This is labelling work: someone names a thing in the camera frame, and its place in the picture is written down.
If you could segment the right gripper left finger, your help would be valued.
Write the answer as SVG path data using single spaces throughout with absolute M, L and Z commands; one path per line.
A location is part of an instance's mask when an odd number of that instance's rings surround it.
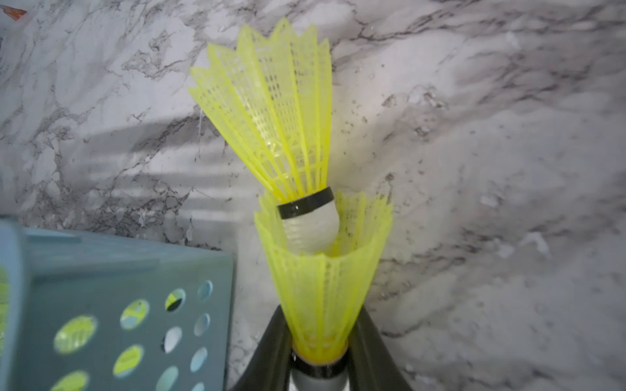
M 232 391 L 287 391 L 290 387 L 293 337 L 277 306 L 251 360 Z

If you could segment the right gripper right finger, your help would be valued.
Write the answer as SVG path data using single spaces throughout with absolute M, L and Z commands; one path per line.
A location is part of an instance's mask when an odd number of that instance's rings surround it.
M 348 353 L 350 390 L 412 391 L 364 307 L 350 332 Z

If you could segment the yellow shuttlecock nested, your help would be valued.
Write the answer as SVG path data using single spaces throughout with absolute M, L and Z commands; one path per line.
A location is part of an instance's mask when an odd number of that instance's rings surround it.
M 336 192 L 287 218 L 266 194 L 254 223 L 292 336 L 295 387 L 344 389 L 348 337 L 391 233 L 392 203 L 384 195 Z

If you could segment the light blue plastic storage basket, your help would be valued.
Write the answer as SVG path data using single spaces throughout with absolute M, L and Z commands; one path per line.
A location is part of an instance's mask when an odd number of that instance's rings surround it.
M 1 221 L 4 390 L 222 390 L 229 253 Z

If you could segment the yellow shuttlecock top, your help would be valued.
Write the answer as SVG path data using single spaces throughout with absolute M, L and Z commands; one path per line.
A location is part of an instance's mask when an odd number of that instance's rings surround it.
M 283 19 L 268 36 L 242 27 L 236 47 L 210 44 L 190 94 L 246 168 L 276 199 L 289 248 L 319 253 L 339 216 L 329 186 L 332 65 L 316 26 Z

